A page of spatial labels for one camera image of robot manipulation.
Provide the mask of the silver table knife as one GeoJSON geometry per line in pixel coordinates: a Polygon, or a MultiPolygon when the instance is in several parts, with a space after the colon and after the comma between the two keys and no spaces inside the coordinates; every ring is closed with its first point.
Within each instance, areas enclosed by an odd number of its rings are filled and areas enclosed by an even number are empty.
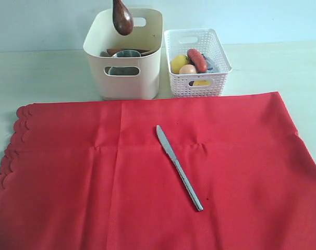
{"type": "Polygon", "coordinates": [[[166,135],[165,135],[165,133],[160,125],[156,125],[156,135],[158,137],[158,140],[159,140],[162,148],[164,149],[167,156],[170,158],[170,160],[174,164],[174,166],[175,166],[175,168],[176,168],[176,170],[181,178],[181,181],[183,182],[195,208],[197,209],[197,211],[203,211],[203,205],[201,204],[195,190],[193,189],[190,181],[188,180],[177,156],[174,153],[173,148],[171,147],[171,145],[169,143],[168,138],[166,137],[166,135]]]}

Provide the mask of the brown egg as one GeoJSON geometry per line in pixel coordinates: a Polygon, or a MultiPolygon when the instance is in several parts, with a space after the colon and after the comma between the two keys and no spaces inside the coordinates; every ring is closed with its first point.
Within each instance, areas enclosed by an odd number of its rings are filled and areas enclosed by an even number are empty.
{"type": "Polygon", "coordinates": [[[187,64],[180,68],[179,74],[196,74],[197,69],[194,65],[187,64]]]}

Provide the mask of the yellow lemon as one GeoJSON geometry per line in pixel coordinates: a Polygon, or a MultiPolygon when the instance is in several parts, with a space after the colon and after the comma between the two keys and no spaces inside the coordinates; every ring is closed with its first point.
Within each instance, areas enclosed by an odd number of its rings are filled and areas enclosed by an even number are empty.
{"type": "Polygon", "coordinates": [[[186,55],[177,55],[176,57],[174,57],[171,62],[170,62],[170,66],[171,66],[171,72],[173,74],[179,74],[180,69],[184,66],[190,63],[189,58],[186,55]]]}

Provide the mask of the white ceramic bowl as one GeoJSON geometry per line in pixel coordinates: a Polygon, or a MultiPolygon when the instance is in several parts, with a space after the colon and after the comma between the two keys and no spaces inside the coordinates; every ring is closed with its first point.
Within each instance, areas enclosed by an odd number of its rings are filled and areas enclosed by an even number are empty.
{"type": "Polygon", "coordinates": [[[111,76],[136,76],[140,72],[137,67],[111,67],[108,74],[111,76]]]}

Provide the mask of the red sausage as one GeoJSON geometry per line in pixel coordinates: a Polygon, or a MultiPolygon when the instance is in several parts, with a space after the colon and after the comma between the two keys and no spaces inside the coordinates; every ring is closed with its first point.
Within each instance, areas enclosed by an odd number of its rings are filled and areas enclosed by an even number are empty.
{"type": "Polygon", "coordinates": [[[187,50],[187,56],[193,62],[199,73],[206,73],[208,65],[204,56],[195,48],[187,50]]]}

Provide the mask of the blue white milk carton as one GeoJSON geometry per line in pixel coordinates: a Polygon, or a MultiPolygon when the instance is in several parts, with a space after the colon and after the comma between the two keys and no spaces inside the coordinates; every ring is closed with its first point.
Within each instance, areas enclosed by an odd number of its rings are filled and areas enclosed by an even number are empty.
{"type": "Polygon", "coordinates": [[[206,61],[206,64],[207,64],[207,70],[205,73],[219,73],[219,68],[218,66],[214,63],[214,61],[206,56],[205,54],[202,54],[203,58],[205,59],[206,61]]]}

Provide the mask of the stainless steel cup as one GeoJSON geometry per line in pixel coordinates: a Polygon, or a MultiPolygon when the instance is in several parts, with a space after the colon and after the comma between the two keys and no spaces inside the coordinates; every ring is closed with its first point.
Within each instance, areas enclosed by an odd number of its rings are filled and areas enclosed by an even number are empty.
{"type": "Polygon", "coordinates": [[[125,49],[112,55],[114,58],[135,58],[141,57],[141,53],[134,49],[125,49]]]}

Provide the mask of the brown wooden plate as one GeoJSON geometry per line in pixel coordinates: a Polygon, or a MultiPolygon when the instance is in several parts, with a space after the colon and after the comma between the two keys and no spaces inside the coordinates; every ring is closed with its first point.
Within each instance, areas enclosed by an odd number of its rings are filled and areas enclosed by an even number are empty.
{"type": "Polygon", "coordinates": [[[153,53],[155,53],[154,50],[146,50],[146,49],[135,49],[135,48],[108,48],[105,51],[101,51],[100,52],[100,56],[101,57],[111,57],[112,55],[114,55],[115,53],[125,50],[125,49],[134,49],[138,52],[141,53],[141,56],[148,56],[151,55],[153,53]]]}

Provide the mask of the red scalloped tablecloth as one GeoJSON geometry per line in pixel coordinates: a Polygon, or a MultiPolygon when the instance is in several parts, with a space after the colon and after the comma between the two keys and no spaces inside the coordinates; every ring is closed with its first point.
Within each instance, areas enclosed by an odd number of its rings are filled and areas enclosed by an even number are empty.
{"type": "Polygon", "coordinates": [[[17,116],[0,249],[316,249],[316,164],[277,92],[30,104],[17,116]]]}

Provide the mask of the dark wooden spoon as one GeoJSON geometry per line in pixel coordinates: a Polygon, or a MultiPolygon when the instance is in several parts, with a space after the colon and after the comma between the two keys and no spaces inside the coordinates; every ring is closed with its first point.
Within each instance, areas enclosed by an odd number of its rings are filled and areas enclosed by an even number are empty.
{"type": "Polygon", "coordinates": [[[112,21],[120,35],[129,35],[133,30],[132,14],[121,0],[112,0],[112,21]]]}

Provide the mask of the cream plastic bin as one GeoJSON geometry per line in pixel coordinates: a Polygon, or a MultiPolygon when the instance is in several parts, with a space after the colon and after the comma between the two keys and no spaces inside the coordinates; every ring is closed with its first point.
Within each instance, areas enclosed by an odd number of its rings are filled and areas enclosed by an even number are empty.
{"type": "Polygon", "coordinates": [[[163,43],[163,16],[151,8],[130,8],[134,18],[143,18],[144,26],[134,26],[133,31],[122,36],[112,23],[112,10],[97,14],[83,50],[87,54],[91,73],[100,95],[104,99],[153,99],[159,90],[161,47],[163,43]],[[135,48],[154,50],[148,56],[135,58],[101,57],[108,48],[135,48]],[[136,76],[111,76],[111,67],[137,67],[136,76]]]}

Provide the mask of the white perforated plastic basket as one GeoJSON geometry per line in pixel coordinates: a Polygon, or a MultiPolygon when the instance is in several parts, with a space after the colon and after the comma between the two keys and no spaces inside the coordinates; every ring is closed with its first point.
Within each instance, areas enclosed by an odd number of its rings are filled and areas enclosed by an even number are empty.
{"type": "Polygon", "coordinates": [[[214,29],[177,29],[164,32],[166,58],[171,90],[176,97],[220,96],[232,67],[214,29]],[[187,55],[195,48],[210,57],[219,68],[219,73],[173,74],[170,62],[177,55],[187,55]],[[209,86],[192,86],[194,81],[207,80],[209,86]]]}

